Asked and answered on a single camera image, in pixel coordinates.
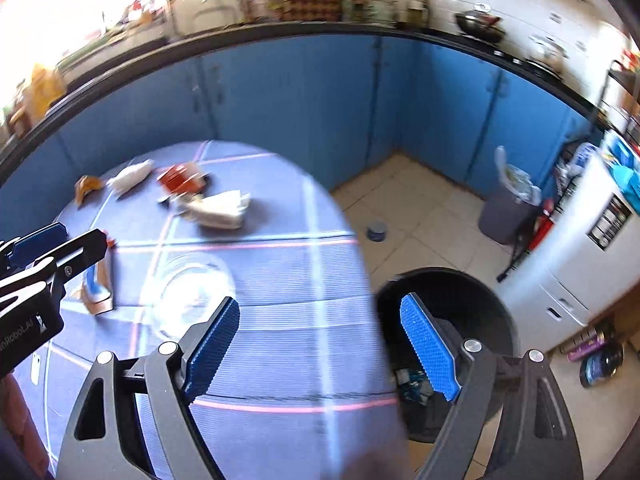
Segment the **tiled floor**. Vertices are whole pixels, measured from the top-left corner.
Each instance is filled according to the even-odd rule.
[[[482,200],[404,155],[393,155],[333,196],[358,233],[373,290],[395,274],[429,266],[464,270],[493,287],[509,263],[507,250],[477,229]],[[384,242],[365,235],[374,220],[387,224]],[[579,364],[558,354],[551,365],[574,422],[584,478],[594,480],[640,415],[640,362],[626,359],[619,376],[593,390],[580,386]],[[485,425],[465,480],[484,474],[499,421],[500,414]],[[428,444],[410,442],[414,470],[430,451]]]

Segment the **gray trash can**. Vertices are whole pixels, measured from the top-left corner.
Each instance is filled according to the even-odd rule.
[[[513,245],[521,225],[539,212],[539,205],[524,202],[519,196],[500,185],[484,203],[478,229],[494,242]]]

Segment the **round table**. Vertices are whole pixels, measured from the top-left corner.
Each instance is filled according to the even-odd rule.
[[[205,195],[241,189],[252,202],[242,228],[203,228],[157,203],[162,190],[152,174],[119,199],[103,189],[63,209],[71,237],[95,227],[115,238],[116,308],[94,317],[65,298],[64,330],[15,372],[52,464],[95,357],[109,349],[131,358],[158,346],[145,307],[154,278],[173,258],[199,252],[224,261],[241,309],[207,394],[191,405],[226,478],[403,477],[404,427],[369,280],[329,194],[280,156],[236,142],[175,144],[104,178],[147,158],[156,168],[195,160],[211,175]],[[146,396],[138,409],[156,475],[171,478]]]

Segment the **striped tablecloth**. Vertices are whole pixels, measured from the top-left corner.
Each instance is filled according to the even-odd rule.
[[[116,239],[117,307],[93,317],[65,298],[65,328],[38,351],[39,371],[32,360],[16,370],[54,467],[96,355],[130,358],[160,343],[145,307],[154,279],[172,258],[199,251],[226,263],[241,309],[216,377],[191,405],[226,478],[405,478],[404,427],[369,280],[329,194],[280,156],[234,142],[176,144],[104,177],[147,158],[156,168],[196,160],[212,174],[206,195],[241,189],[252,202],[240,230],[201,228],[157,204],[150,176],[120,199],[104,189],[60,213],[72,237],[97,227]],[[171,478],[146,396],[138,403],[156,475]]]

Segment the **silver screw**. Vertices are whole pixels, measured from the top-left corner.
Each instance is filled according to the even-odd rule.
[[[160,348],[158,348],[158,351],[162,355],[170,355],[174,353],[177,349],[178,349],[178,345],[176,343],[174,343],[173,341],[167,341],[166,343],[162,343],[160,345]]]
[[[100,352],[98,354],[98,359],[97,360],[101,365],[105,365],[109,361],[111,361],[112,358],[113,358],[113,354],[111,352],[109,352],[108,350],[105,350],[104,352]]]
[[[480,344],[479,341],[476,341],[475,339],[467,339],[465,341],[465,350],[467,352],[471,352],[472,354],[475,354],[476,352],[481,351],[482,349],[482,345]]]
[[[541,363],[545,359],[545,355],[540,350],[529,350],[529,359],[535,363]]]

